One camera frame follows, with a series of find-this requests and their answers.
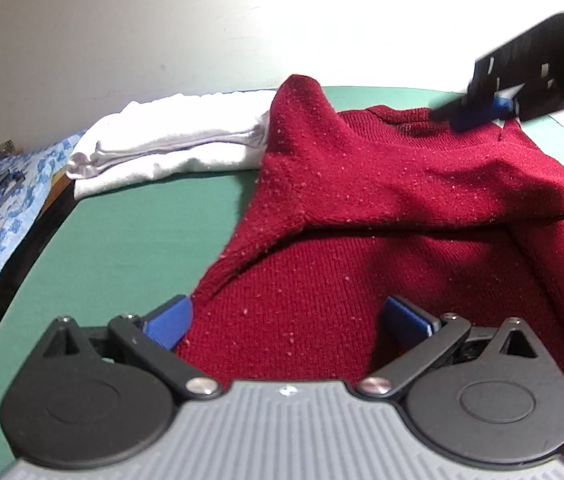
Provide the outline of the folded white garment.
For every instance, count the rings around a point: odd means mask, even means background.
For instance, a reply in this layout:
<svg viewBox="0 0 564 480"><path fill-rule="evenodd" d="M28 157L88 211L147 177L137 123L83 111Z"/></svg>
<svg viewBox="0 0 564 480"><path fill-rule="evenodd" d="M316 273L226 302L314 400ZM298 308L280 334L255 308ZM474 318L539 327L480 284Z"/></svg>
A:
<svg viewBox="0 0 564 480"><path fill-rule="evenodd" d="M91 126L70 155L74 197L175 174L256 169L268 145L274 90L131 102Z"/></svg>

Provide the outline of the green felt table mat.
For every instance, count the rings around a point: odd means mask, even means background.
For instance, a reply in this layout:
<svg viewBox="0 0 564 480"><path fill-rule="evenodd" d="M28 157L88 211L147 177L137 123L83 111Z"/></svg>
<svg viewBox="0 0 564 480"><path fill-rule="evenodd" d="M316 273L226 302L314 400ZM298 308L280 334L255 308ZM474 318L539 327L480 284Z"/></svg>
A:
<svg viewBox="0 0 564 480"><path fill-rule="evenodd" d="M353 92L345 110L378 106ZM194 295L254 195L259 172L184 177L88 198L53 236L0 324L0 401L48 324L103 325ZM0 472L12 463L0 429Z"/></svg>

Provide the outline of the dark red knit sweater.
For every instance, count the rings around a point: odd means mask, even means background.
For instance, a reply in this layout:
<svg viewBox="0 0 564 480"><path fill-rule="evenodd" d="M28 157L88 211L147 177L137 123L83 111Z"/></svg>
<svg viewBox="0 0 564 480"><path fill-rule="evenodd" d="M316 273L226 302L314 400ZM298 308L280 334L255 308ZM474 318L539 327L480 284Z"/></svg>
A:
<svg viewBox="0 0 564 480"><path fill-rule="evenodd" d="M178 352L223 384L357 382L396 355L391 295L479 326L523 318L564 372L564 167L517 122L457 136L425 108L337 112L291 76Z"/></svg>

